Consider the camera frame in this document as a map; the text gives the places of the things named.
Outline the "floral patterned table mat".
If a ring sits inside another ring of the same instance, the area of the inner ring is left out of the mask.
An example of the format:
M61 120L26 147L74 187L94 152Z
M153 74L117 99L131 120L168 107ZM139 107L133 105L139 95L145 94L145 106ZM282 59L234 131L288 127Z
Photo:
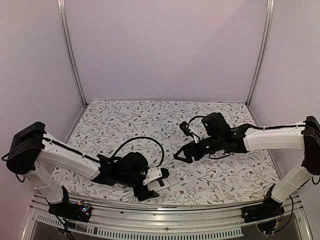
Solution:
M260 201L279 179L267 150L203 157L187 164L173 158L191 138L179 128L190 122L205 134L200 116L221 113L231 127L254 124L243 103L194 101L105 100L86 108L67 143L95 157L129 152L143 154L150 166L160 165L178 181L170 191L148 200L151 205L223 205Z

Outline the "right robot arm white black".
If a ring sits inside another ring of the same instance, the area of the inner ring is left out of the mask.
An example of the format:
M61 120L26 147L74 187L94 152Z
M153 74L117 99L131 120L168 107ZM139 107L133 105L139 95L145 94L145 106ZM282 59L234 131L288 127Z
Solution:
M258 208L262 218L269 218L289 195L320 174L320 124L314 116L291 125L258 127L246 123L231 128L220 112L214 112L204 116L201 122L207 138L194 133L185 121L179 125L183 133L192 136L194 140L173 155L175 160L190 164L218 151L228 155L279 149L304 152L302 163L268 190L264 203Z

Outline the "white remote control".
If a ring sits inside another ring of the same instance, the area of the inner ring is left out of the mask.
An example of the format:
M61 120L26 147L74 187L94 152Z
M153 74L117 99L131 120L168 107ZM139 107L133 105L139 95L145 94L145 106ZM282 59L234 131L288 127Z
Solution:
M157 194L161 195L171 190L171 188L177 185L179 182L176 179L165 178L154 180L147 184L150 191L155 191Z

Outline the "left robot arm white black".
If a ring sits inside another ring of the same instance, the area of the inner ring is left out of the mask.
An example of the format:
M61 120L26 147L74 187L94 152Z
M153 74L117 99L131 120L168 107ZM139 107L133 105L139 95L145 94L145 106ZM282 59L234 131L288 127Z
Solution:
M12 173L29 180L49 203L55 204L63 217L74 213L74 205L66 200L64 188L52 180L43 163L69 170L100 185L131 187L139 201L158 197L150 184L165 176L160 166L150 167L139 152L130 152L124 157L101 154L91 157L54 138L40 121L16 133L9 152L1 159Z

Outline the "right aluminium frame post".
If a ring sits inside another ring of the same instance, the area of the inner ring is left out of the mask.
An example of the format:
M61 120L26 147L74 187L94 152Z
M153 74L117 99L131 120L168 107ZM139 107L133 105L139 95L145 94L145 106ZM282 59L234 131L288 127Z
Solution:
M260 47L257 55L257 61L255 64L252 81L249 87L249 92L246 98L246 106L250 109L253 103L253 99L255 96L256 88L258 86L261 70L263 67L264 58L266 55L268 41L270 37L270 32L272 28L273 15L274 15L275 1L267 0L266 1L266 11L265 11L265 20L262 31L262 38L260 42Z

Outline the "aluminium frame post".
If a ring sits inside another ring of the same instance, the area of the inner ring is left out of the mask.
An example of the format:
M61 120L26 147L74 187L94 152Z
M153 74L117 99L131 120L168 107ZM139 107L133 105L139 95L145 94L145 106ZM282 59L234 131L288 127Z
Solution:
M62 36L63 36L66 54L67 54L69 65L70 65L71 74L74 80L75 88L78 93L80 102L83 107L86 107L88 105L88 102L85 97L84 88L81 83L80 74L78 71L77 62L76 62L76 58L75 58L75 54L72 46L72 40L71 40L70 30L68 26L66 4L64 0L57 0L56 2L57 2L57 10L59 14Z
M263 67L264 58L266 55L268 41L270 37L270 32L272 28L273 15L274 15L275 1L267 0L266 1L266 11L265 11L265 20L262 31L262 38L260 42L260 47L257 55L257 61L255 64L252 81L249 87L249 92L246 98L246 106L250 109L253 103L253 99L255 96L256 88L258 86L261 70Z

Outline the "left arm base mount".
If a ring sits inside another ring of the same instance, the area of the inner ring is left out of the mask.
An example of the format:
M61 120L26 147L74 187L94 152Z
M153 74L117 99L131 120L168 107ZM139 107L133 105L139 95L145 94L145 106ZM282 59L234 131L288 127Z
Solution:
M92 205L81 200L78 203L72 203L69 200L67 189L62 186L63 198L60 203L49 203L48 212L52 215L62 217L64 219L75 220L88 223L92 214Z

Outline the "aluminium front rail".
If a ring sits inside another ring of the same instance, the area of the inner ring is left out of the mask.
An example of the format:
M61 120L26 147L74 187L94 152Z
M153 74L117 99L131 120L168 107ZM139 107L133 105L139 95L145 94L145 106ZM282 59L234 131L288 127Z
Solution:
M92 204L89 222L48 212L45 198L36 193L30 203L24 240L313 240L298 195L284 202L284 215L274 233L260 232L271 218L245 222L250 202L226 205L154 205L86 197Z

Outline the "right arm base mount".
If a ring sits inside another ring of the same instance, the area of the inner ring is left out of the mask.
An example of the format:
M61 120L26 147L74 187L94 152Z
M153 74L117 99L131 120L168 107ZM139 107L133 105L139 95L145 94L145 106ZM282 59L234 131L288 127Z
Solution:
M270 221L265 221L257 225L258 230L265 235L273 234L276 232L280 222L275 217L281 217L285 210L282 203L275 201L272 198L272 190L275 184L266 192L262 203L246 206L241 209L241 217L245 223L262 221L272 218Z

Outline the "left aluminium frame post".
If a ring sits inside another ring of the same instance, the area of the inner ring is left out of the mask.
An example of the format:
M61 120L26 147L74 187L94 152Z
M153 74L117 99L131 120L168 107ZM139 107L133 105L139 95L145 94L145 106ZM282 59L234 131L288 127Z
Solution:
M71 74L74 80L75 88L78 93L80 102L83 107L86 107L88 105L88 102L85 97L84 88L81 83L80 74L78 71L77 62L76 62L76 58L75 58L75 54L72 46L72 40L71 40L70 30L68 26L66 4L64 0L57 0L56 2L57 2L57 10L59 14L62 36L63 36L66 54L67 54L69 65L70 65Z

